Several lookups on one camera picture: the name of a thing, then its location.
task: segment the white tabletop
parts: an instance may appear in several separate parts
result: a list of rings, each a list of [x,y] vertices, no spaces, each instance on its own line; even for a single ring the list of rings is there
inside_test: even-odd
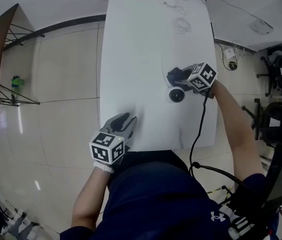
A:
[[[187,91],[180,103],[168,103],[167,73],[207,62],[217,71],[208,10],[202,0],[179,0],[186,15],[165,0],[109,0],[102,45],[100,123],[130,112],[138,122],[130,151],[187,149],[197,137],[204,97]],[[192,31],[175,33],[183,17]],[[216,100],[208,99],[196,147],[215,142]]]

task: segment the navy t-shirt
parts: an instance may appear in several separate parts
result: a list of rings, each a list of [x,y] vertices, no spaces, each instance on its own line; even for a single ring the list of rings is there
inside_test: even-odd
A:
[[[264,178],[254,174],[244,183],[259,189]],[[164,162],[144,163],[113,180],[94,232],[76,226],[61,233],[60,240],[231,239],[230,219],[219,208],[188,173]]]

